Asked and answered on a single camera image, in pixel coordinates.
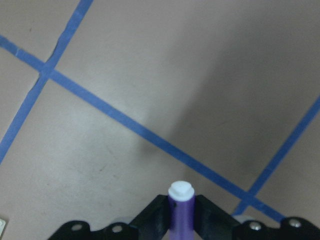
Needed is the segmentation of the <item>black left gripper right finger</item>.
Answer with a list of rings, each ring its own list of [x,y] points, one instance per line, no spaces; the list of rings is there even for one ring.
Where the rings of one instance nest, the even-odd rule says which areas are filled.
[[[278,228],[261,221],[243,223],[203,195],[195,197],[194,231],[203,240],[318,240],[320,229],[301,217],[286,217]]]

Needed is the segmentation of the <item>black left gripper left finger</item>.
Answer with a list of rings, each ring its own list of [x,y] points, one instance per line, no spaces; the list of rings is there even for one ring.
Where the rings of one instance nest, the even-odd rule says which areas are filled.
[[[132,221],[114,222],[100,230],[72,220],[61,225],[50,240],[161,240],[170,227],[168,196],[157,195]]]

